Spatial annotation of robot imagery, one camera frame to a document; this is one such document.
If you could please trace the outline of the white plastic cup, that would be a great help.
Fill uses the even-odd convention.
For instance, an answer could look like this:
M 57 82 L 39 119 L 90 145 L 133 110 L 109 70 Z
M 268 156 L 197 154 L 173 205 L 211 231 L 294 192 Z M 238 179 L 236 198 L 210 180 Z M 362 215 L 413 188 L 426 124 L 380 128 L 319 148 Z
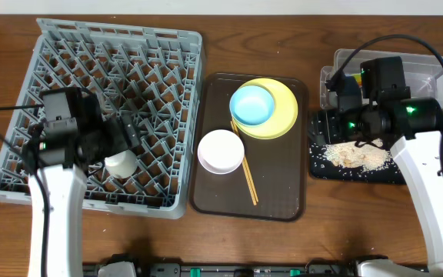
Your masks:
M 129 178 L 137 169 L 136 155 L 131 150 L 105 158 L 105 168 L 117 179 Z

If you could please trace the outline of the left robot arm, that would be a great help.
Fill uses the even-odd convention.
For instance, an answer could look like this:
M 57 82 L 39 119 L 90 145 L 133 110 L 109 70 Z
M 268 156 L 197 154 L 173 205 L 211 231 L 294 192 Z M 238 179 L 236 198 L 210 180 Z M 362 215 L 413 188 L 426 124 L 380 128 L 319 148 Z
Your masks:
M 41 93 L 45 120 L 22 148 L 32 200 L 30 276 L 81 276 L 82 205 L 89 166 L 101 162 L 114 177 L 131 176 L 139 129 L 127 115 L 104 119 L 86 88 Z

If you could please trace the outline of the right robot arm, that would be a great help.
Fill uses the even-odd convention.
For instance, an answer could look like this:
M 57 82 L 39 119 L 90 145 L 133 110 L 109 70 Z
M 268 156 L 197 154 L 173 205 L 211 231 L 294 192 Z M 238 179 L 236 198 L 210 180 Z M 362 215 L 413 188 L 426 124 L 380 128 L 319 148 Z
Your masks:
M 340 68 L 326 82 L 334 109 L 309 119 L 317 145 L 354 142 L 390 152 L 414 203 L 428 253 L 426 276 L 443 276 L 443 109 L 435 98 L 413 97 L 399 56 L 360 65 L 360 76 Z

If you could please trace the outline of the green orange snack wrapper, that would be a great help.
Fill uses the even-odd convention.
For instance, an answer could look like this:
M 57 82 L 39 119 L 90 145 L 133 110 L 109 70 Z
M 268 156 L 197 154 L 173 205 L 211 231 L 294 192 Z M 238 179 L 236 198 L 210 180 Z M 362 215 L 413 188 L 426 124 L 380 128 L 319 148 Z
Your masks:
M 359 86 L 359 87 L 362 87 L 362 78 L 361 78 L 361 75 L 360 75 L 360 74 L 354 74 L 352 77 L 353 77 L 353 78 L 355 79 L 355 81 L 358 83 L 358 86 Z

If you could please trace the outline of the light blue bowl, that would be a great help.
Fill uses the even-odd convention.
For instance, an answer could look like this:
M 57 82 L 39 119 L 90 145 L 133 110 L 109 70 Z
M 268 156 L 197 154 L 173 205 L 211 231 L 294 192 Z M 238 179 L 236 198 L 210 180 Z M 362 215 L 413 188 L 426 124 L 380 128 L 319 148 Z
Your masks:
M 275 100 L 265 88 L 248 85 L 234 92 L 229 101 L 229 110 L 232 117 L 243 125 L 261 125 L 272 117 Z

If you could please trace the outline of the rice food waste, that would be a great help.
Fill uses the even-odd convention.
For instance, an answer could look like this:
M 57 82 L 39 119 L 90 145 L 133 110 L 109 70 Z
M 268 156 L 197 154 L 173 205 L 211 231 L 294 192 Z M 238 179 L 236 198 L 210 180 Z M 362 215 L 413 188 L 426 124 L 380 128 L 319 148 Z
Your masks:
M 359 147 L 355 142 L 343 142 L 334 145 L 310 144 L 310 156 L 314 159 L 313 165 L 318 169 L 337 169 L 351 171 L 357 169 L 359 172 L 381 171 L 388 169 L 392 163 L 389 151 L 380 149 L 383 146 L 381 139 L 373 141 L 376 146 L 361 144 Z

